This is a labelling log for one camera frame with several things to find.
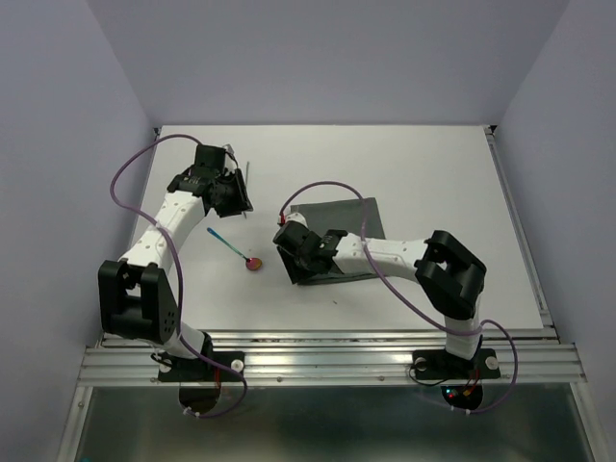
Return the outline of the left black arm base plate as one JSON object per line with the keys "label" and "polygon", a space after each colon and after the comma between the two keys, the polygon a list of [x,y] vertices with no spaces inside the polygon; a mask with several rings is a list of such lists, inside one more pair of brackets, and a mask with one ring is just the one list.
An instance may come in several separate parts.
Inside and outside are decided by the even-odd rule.
{"label": "left black arm base plate", "polygon": [[162,383],[240,382],[234,373],[219,372],[200,359],[176,358],[162,353],[157,357],[156,362],[159,365],[157,379]]}

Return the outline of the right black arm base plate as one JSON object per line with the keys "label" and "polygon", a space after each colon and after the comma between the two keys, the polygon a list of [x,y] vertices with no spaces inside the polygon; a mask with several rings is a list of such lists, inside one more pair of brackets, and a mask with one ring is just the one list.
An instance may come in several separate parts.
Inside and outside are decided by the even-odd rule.
{"label": "right black arm base plate", "polygon": [[501,377],[496,352],[481,348],[471,360],[454,356],[444,349],[420,349],[413,354],[411,370],[420,381],[498,379]]}

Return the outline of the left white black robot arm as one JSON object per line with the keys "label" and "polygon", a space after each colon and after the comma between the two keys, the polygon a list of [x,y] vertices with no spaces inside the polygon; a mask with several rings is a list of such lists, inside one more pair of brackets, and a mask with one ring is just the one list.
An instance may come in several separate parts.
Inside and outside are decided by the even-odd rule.
{"label": "left white black robot arm", "polygon": [[198,143],[193,163],[170,181],[155,216],[116,195],[112,200],[143,218],[147,227],[129,250],[104,261],[98,271],[104,332],[144,341],[166,353],[169,363],[181,361],[191,378],[207,377],[217,363],[210,336],[182,321],[179,250],[210,212],[228,218],[251,211],[233,148]]}

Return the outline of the dark grey cloth napkin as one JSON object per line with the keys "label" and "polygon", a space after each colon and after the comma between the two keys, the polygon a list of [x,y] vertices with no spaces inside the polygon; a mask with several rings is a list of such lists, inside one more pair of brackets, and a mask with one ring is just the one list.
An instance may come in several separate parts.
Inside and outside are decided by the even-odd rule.
{"label": "dark grey cloth napkin", "polygon": [[[386,236],[376,199],[374,197],[367,197],[365,204],[367,207],[366,236],[368,238],[385,240]],[[320,236],[323,236],[330,229],[346,230],[357,236],[360,235],[363,215],[362,205],[358,199],[294,204],[285,209],[285,215],[291,213],[303,214],[308,228]],[[313,277],[306,283],[298,285],[331,285],[375,278],[375,274],[367,272],[313,274]]]}

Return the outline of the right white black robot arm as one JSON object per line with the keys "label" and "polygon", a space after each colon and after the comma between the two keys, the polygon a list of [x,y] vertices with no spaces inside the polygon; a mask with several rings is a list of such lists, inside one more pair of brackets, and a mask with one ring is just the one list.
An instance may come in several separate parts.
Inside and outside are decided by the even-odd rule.
{"label": "right white black robot arm", "polygon": [[399,299],[391,277],[418,284],[432,307],[444,317],[443,364],[464,375],[477,364],[481,346],[478,304],[486,266],[446,231],[422,241],[391,241],[329,230],[320,236],[295,220],[281,225],[273,243],[294,284],[316,275],[377,276]]}

